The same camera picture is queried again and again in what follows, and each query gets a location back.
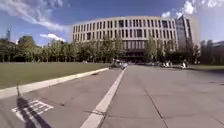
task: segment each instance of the road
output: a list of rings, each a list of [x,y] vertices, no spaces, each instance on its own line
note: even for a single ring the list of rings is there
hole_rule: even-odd
[[[29,92],[22,95],[22,101],[38,100],[53,107],[35,116],[42,127],[79,128],[120,73],[109,70]],[[224,128],[223,78],[198,71],[130,66],[100,127]],[[35,122],[24,123],[12,112],[21,108],[19,99],[0,100],[1,127],[36,126]]]

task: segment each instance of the building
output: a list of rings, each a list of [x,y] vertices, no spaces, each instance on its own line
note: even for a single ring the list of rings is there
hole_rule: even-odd
[[[123,59],[126,61],[141,61],[143,60],[144,44],[149,38],[153,38],[156,42],[160,40],[164,45],[172,40],[175,43],[175,46],[171,47],[172,50],[179,47],[177,35],[180,34],[177,33],[176,21],[174,18],[152,16],[96,19],[73,25],[72,35],[73,41],[78,42],[102,40],[105,36],[114,39],[116,36],[119,36],[123,41],[125,50]]]
[[[7,39],[8,41],[11,40],[11,30],[10,30],[10,29],[8,29],[7,32],[6,32],[6,39]]]
[[[187,41],[200,47],[200,32],[194,16],[182,15],[176,19],[177,42],[180,50],[185,50]]]

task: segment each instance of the blue sky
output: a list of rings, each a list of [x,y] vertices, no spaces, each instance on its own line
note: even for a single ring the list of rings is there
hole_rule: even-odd
[[[224,40],[224,0],[1,0],[0,37],[32,35],[38,45],[71,41],[71,25],[114,16],[195,15],[201,40]]]

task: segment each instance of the white road marking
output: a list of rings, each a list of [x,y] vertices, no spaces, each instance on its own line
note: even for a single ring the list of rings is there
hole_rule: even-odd
[[[19,110],[18,107],[13,108],[11,111],[13,113],[15,113],[15,115],[22,120],[23,122],[25,122],[23,115],[21,114],[21,111],[25,112],[25,114],[29,117],[30,120],[32,120],[35,116],[42,114],[43,112],[46,112],[50,109],[53,109],[53,106],[50,106],[44,102],[41,102],[39,100],[34,100],[31,102],[28,102],[27,106],[24,106],[24,108],[22,110]]]
[[[112,98],[114,97],[115,92],[118,89],[118,86],[121,82],[121,78],[124,75],[123,70],[116,81],[113,83],[107,94],[104,98],[100,101],[100,103],[96,106],[96,108],[92,111],[92,114],[88,117],[88,119],[82,124],[80,128],[98,128],[100,123],[104,118],[104,113],[107,111]]]

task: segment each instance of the person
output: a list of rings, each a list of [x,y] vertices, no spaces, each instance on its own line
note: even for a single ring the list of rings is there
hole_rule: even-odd
[[[186,61],[186,60],[183,60],[183,62],[182,62],[182,64],[181,64],[181,68],[182,68],[182,69],[187,68],[187,61]]]

